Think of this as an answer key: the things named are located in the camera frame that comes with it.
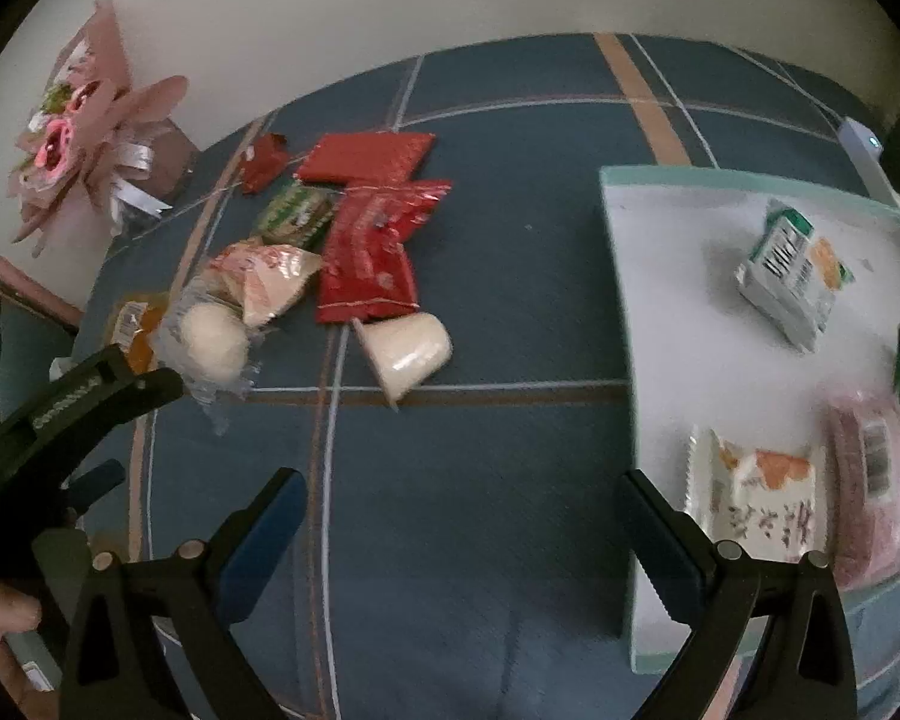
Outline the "person's hand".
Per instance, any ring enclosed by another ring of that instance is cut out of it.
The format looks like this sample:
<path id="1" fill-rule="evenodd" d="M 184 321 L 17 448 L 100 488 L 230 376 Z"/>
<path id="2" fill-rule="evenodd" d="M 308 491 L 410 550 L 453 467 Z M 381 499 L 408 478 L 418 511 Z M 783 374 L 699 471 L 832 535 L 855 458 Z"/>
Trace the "person's hand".
<path id="1" fill-rule="evenodd" d="M 0 681 L 11 700 L 30 720 L 59 717 L 56 692 L 34 688 L 7 645 L 7 634 L 34 631 L 41 621 L 40 601 L 0 582 Z"/>

